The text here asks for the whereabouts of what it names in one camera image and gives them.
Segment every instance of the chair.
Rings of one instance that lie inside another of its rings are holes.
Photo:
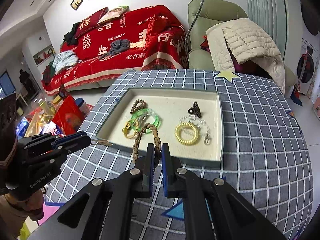
[[[193,0],[188,4],[188,22],[191,25],[198,11],[201,0]],[[191,51],[189,52],[189,68],[214,70],[211,54],[200,49],[206,36],[205,31],[210,27],[230,20],[247,18],[245,11],[235,3],[223,0],[204,0],[201,13],[190,33]],[[284,65],[285,90],[297,83],[297,77]]]

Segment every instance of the tablecloth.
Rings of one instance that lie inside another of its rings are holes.
[[[308,224],[313,200],[308,149],[272,80],[206,70],[129,71],[110,86],[80,129],[95,138],[108,113],[131,87],[218,91],[224,123],[221,166],[184,166],[205,179],[225,177],[287,239]],[[90,146],[68,157],[61,175],[50,183],[46,198],[66,202],[93,178],[112,179],[133,166],[129,152]],[[178,201],[164,197],[161,164],[155,170],[153,193],[149,200],[135,200],[130,238],[185,239],[184,223],[161,215]]]

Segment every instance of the washing machine door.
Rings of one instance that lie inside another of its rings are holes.
[[[315,71],[315,65],[313,63],[313,59],[310,54],[307,54],[307,55],[308,55],[307,63],[302,75],[301,83],[308,83],[313,76],[313,72]],[[302,72],[304,58],[305,58],[305,54],[301,56],[298,63],[298,68],[297,68],[298,78],[300,78],[300,75]]]

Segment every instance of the window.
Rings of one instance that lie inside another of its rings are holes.
[[[8,75],[8,72],[5,71],[0,76],[0,97],[3,98],[5,96],[8,96],[16,91],[16,88],[14,87],[11,78]]]

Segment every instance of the blue lid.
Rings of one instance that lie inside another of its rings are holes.
[[[82,98],[76,99],[76,104],[78,107],[81,107],[83,105],[83,103],[84,103],[84,100]]]

